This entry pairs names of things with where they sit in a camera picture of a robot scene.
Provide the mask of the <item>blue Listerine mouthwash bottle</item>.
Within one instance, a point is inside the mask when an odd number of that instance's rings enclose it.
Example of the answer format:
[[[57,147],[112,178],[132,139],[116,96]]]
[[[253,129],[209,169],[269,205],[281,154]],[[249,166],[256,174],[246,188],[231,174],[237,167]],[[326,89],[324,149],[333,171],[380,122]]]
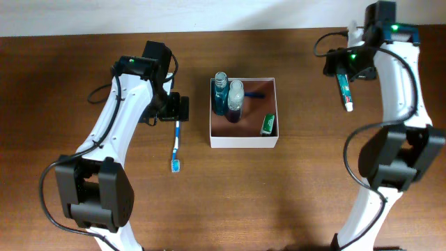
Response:
[[[229,92],[228,77],[224,72],[215,74],[214,81],[214,111],[216,115],[224,116],[227,112],[227,96]]]

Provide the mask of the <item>green toothpaste tube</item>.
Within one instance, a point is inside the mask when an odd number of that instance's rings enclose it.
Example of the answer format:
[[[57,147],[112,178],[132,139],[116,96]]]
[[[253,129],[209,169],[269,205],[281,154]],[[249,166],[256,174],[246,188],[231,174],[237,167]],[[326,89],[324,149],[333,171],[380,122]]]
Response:
[[[353,100],[351,97],[347,75],[337,74],[337,81],[341,91],[342,100],[344,102],[344,107],[346,108],[347,112],[352,112]]]

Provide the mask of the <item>blue white toothbrush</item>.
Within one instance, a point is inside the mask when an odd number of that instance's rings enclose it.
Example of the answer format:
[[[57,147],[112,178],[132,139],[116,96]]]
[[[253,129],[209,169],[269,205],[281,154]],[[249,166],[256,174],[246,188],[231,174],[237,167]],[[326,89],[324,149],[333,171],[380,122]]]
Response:
[[[175,138],[174,138],[174,147],[172,151],[172,159],[171,159],[171,171],[173,173],[177,173],[180,171],[180,160],[176,157],[179,149],[179,136],[180,136],[180,122],[177,121],[175,123]]]

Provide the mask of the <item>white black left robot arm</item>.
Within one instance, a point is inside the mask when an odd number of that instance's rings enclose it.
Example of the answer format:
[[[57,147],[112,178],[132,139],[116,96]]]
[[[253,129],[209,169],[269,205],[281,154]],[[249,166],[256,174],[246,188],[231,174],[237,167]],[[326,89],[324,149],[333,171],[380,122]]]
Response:
[[[174,92],[177,62],[164,44],[147,41],[141,56],[122,56],[111,69],[105,106],[89,136],[73,155],[49,168],[56,174],[61,207],[76,234],[92,236],[101,250],[142,250],[130,224],[134,190],[125,157],[138,124],[176,124],[189,119],[189,98]]]

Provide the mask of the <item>green white soap box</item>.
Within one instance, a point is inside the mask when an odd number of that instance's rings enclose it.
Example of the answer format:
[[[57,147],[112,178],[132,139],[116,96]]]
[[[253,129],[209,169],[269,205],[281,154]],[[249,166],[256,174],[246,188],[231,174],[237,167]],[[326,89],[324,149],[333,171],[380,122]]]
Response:
[[[275,122],[274,114],[266,114],[261,126],[260,134],[262,137],[271,136]]]

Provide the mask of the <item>clear foaming soap pump bottle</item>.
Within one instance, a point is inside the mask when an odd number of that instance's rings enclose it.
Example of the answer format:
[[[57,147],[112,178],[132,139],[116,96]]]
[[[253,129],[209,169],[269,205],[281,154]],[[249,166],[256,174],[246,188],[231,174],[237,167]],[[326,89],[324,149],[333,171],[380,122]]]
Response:
[[[229,122],[237,123],[241,119],[245,91],[240,80],[233,80],[230,84],[228,94],[228,112],[226,117]]]

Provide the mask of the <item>blue disposable razor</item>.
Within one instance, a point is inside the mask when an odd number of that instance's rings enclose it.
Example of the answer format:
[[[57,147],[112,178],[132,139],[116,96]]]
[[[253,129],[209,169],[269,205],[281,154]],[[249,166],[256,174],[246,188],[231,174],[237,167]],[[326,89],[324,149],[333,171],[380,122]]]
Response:
[[[264,99],[265,95],[262,93],[257,93],[257,92],[247,92],[247,93],[245,93],[245,97]]]

